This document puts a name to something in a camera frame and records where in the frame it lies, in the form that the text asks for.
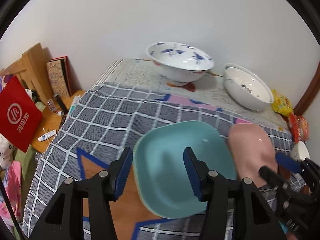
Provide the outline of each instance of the red paper bag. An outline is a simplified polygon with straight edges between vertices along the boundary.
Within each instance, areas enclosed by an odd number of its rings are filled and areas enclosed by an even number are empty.
[[[13,145],[27,152],[42,118],[42,113],[21,86],[16,76],[0,93],[0,133]]]

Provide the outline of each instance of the blue and white porcelain bowl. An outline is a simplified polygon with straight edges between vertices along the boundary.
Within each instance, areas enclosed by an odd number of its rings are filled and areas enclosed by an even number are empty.
[[[214,67],[214,61],[208,54],[178,42],[152,44],[146,53],[156,65],[156,70],[175,86],[196,81]]]

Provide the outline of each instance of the plush toy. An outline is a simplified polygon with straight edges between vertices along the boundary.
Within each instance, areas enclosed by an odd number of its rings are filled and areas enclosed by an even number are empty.
[[[6,170],[12,163],[13,145],[2,134],[0,134],[0,169]]]

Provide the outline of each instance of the white porcelain bowl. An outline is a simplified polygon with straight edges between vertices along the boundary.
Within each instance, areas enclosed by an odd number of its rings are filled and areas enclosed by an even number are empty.
[[[262,111],[274,101],[269,87],[250,70],[236,65],[224,65],[224,87],[239,104]]]
[[[146,49],[156,70],[175,86],[201,78],[214,67],[212,58],[202,50],[178,42],[158,42]]]

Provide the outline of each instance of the red snack bag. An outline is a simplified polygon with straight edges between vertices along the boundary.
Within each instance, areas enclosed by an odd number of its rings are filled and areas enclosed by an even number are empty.
[[[13,145],[27,152],[42,113],[14,76],[0,93],[0,133]]]
[[[309,139],[309,124],[303,116],[290,113],[288,121],[292,138],[295,143],[298,141],[307,141]]]

